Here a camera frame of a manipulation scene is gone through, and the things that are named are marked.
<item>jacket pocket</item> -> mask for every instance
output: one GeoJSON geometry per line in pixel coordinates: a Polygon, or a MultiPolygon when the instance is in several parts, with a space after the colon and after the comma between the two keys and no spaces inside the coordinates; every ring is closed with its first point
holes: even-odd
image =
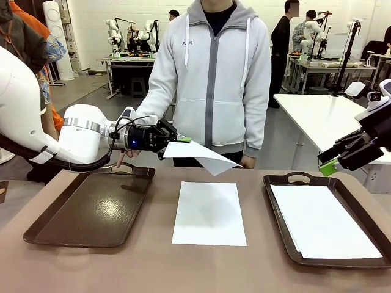
{"type": "Polygon", "coordinates": [[[178,99],[174,113],[178,133],[205,144],[205,100],[178,99]]]}
{"type": "Polygon", "coordinates": [[[245,133],[243,103],[215,101],[213,106],[213,145],[220,147],[242,143],[245,133]]]}

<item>neck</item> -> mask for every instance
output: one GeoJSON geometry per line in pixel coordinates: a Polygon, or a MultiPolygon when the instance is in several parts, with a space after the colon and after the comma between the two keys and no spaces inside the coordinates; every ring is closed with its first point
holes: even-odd
{"type": "Polygon", "coordinates": [[[206,12],[221,12],[232,6],[232,0],[201,0],[202,8],[206,12]]]}

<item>white jacket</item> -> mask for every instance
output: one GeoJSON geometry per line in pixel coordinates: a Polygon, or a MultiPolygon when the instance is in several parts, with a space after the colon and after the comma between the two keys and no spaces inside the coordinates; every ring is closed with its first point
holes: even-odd
{"type": "Polygon", "coordinates": [[[160,46],[139,117],[164,115],[177,91],[178,133],[224,154],[257,157],[271,79],[268,30],[253,9],[237,8],[214,36],[200,0],[173,20],[160,46]]]}

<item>jacket cuff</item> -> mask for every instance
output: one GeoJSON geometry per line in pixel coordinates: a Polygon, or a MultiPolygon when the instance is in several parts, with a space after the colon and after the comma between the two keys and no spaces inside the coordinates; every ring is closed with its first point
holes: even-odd
{"type": "Polygon", "coordinates": [[[247,157],[258,157],[258,153],[260,150],[257,148],[252,148],[251,146],[246,146],[246,150],[244,151],[244,155],[247,157]]]}

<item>plaid shirt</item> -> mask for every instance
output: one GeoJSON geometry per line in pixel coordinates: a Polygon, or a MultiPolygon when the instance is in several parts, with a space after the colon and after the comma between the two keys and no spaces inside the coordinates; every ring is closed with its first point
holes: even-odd
{"type": "Polygon", "coordinates": [[[304,35],[304,31],[305,31],[305,22],[299,23],[298,26],[295,27],[292,36],[293,52],[301,52],[300,42],[302,41],[302,39],[300,38],[300,36],[304,35]]]}

